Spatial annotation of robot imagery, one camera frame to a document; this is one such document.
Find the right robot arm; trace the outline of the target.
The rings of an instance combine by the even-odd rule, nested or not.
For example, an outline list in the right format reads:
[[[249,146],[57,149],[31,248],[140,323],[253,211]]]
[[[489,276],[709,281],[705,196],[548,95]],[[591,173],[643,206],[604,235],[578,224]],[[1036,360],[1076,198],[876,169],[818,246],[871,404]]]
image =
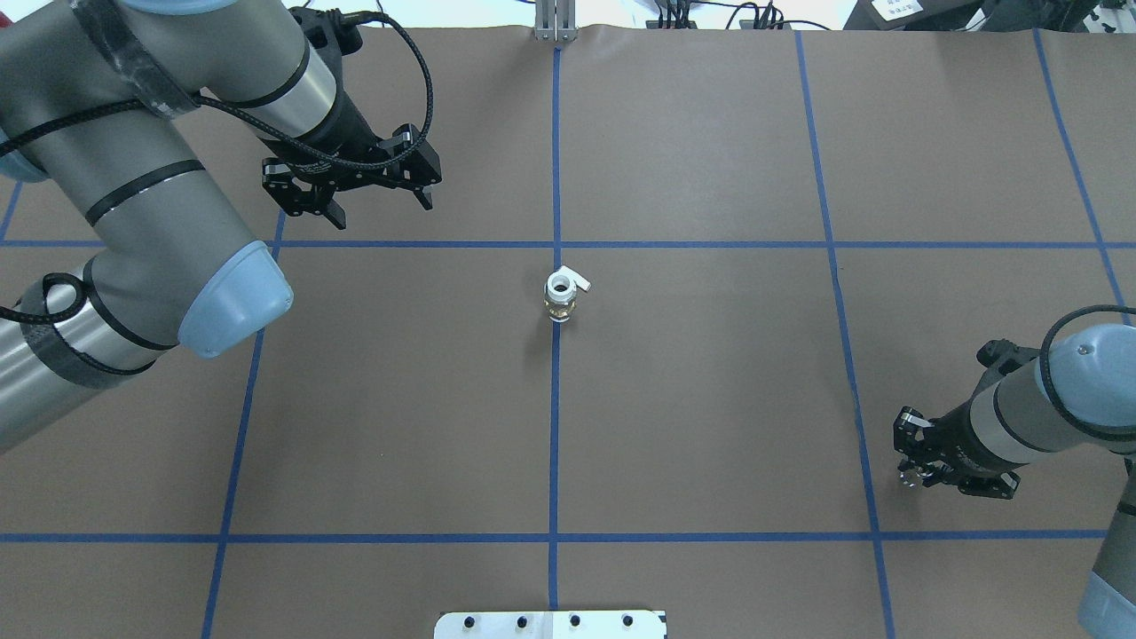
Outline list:
[[[1105,323],[1060,338],[1091,314],[1131,316],[1133,308],[1096,304],[1069,312],[1037,348],[991,340],[976,355],[982,380],[961,405],[935,418],[910,406],[897,412],[892,432],[901,482],[1011,499],[1018,468],[1086,443],[1133,468],[1135,330]]]

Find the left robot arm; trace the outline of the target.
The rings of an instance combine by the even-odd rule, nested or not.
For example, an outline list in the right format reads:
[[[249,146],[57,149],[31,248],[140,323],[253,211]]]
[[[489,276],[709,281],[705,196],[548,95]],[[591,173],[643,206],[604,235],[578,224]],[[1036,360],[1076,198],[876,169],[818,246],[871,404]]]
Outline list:
[[[368,23],[390,26],[421,68],[421,125],[389,136],[343,77]],[[295,300],[179,117],[207,108],[243,122],[268,149],[261,185],[276,208],[336,229],[337,193],[387,186],[429,209],[442,179],[429,66],[381,9],[50,1],[1,43],[5,177],[56,183],[103,243],[3,308],[5,453],[177,347],[214,359]]]

